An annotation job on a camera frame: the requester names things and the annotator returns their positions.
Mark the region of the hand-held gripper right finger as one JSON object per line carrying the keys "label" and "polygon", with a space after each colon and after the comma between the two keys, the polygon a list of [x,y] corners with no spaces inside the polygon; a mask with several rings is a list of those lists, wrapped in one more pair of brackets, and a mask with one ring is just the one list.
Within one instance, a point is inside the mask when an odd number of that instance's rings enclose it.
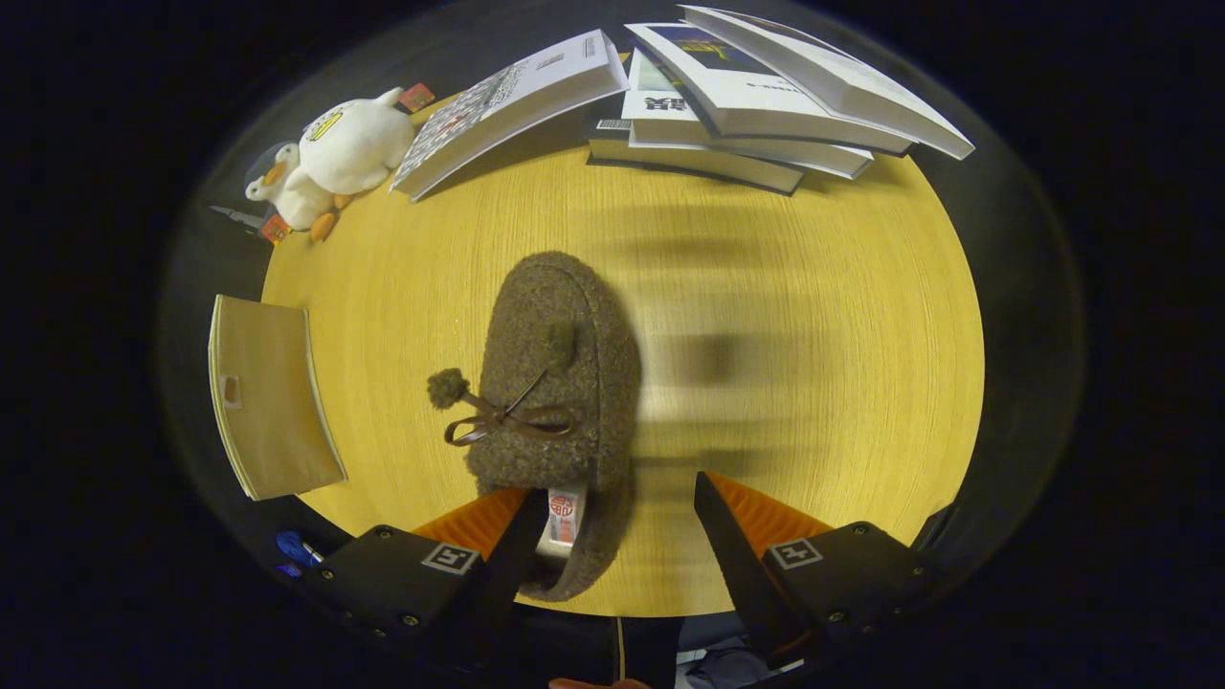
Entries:
{"label": "hand-held gripper right finger", "polygon": [[696,476],[693,510],[748,646],[774,671],[853,653],[937,588],[938,568],[884,528],[831,526],[723,474]]}

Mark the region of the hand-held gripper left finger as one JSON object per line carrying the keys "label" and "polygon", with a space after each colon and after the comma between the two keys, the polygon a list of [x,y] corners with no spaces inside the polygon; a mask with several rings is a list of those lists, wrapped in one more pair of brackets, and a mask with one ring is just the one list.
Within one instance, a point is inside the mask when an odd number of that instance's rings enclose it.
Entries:
{"label": "hand-held gripper left finger", "polygon": [[417,528],[376,523],[304,568],[301,591],[379,647],[481,666],[532,571],[546,519],[546,489],[510,488]]}

